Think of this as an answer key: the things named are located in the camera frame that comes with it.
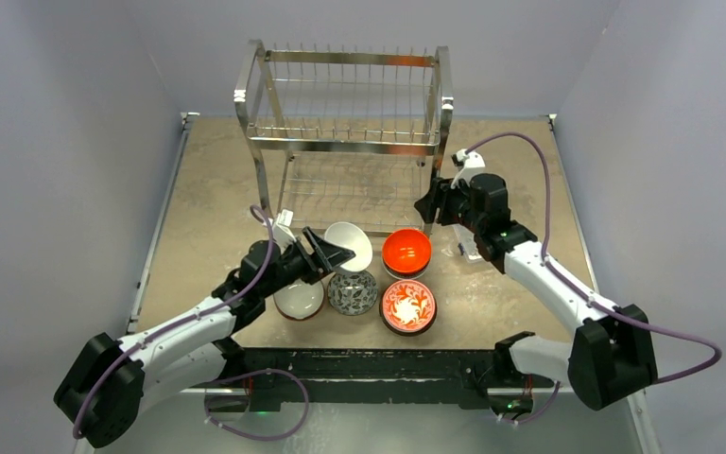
stainless steel dish rack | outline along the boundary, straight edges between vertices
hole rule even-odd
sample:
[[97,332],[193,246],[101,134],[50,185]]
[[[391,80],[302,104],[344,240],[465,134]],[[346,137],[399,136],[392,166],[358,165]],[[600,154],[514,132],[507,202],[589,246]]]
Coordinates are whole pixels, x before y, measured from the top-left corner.
[[346,220],[374,236],[405,227],[429,234],[413,202],[441,171],[453,109],[449,49],[274,47],[249,42],[234,91],[261,206],[272,214],[261,150],[283,150],[276,208],[295,213],[293,227]]

white wall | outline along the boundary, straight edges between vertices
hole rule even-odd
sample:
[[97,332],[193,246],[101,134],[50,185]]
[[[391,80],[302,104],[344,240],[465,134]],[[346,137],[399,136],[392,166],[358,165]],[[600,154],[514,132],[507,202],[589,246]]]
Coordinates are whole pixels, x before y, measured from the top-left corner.
[[181,110],[233,112],[245,44],[449,45],[456,114],[557,112],[619,0],[128,0]]
[[122,2],[0,0],[0,453],[73,448],[52,395],[125,327],[178,122]]
[[[623,1],[556,131],[603,292],[726,353],[726,1]],[[664,374],[710,354],[655,343]],[[649,404],[667,452],[726,452],[726,355]]]

floor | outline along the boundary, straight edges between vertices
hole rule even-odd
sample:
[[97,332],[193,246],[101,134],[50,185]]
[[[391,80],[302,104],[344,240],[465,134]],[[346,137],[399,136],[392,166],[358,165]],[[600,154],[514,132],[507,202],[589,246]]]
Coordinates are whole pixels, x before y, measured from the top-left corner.
[[[544,150],[552,176],[550,251],[578,278],[591,283],[559,154],[546,121],[456,119],[446,154],[499,131],[523,132]],[[505,138],[479,151],[489,171],[506,180],[514,217],[543,236],[544,178],[532,148],[520,139]],[[281,151],[266,151],[265,157],[269,191],[276,201],[285,159]],[[454,173],[447,157],[441,174],[451,177]],[[237,267],[253,241],[265,238],[265,228],[249,214],[249,205],[258,201],[254,166],[237,120],[199,118],[182,158],[154,256],[139,329],[161,323],[201,301]],[[327,216],[344,219],[343,211],[331,211]],[[293,322],[268,301],[266,313],[235,339],[247,346],[493,348],[495,342],[524,330],[557,341],[570,338],[527,290],[491,265],[467,263],[458,253],[451,226],[436,226],[431,240],[432,262],[420,280],[433,291],[439,315],[424,334],[414,338],[395,335],[376,309],[347,317],[325,306],[316,317]],[[372,238],[372,244],[375,255],[369,271],[382,292],[394,280],[382,268],[382,239]]]

patterned bowl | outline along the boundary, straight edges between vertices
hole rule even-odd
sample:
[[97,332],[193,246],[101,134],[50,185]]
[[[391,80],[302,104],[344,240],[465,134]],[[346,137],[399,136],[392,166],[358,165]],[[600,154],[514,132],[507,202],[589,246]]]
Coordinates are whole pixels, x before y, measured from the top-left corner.
[[330,306],[343,315],[360,315],[377,304],[377,281],[368,271],[338,274],[330,279]]
[[383,295],[380,315],[394,333],[416,336],[430,329],[438,308],[433,292],[421,282],[396,281]]

white bowl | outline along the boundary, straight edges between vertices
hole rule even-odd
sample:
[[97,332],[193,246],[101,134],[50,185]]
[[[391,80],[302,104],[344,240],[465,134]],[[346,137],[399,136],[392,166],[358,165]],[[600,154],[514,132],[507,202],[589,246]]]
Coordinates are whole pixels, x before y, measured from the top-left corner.
[[306,320],[316,315],[324,304],[324,285],[297,281],[274,293],[277,310],[291,320]]
[[361,272],[369,267],[372,262],[372,242],[360,227],[350,222],[336,222],[329,226],[324,232],[324,239],[342,248],[354,251],[354,258],[343,265],[341,272]]

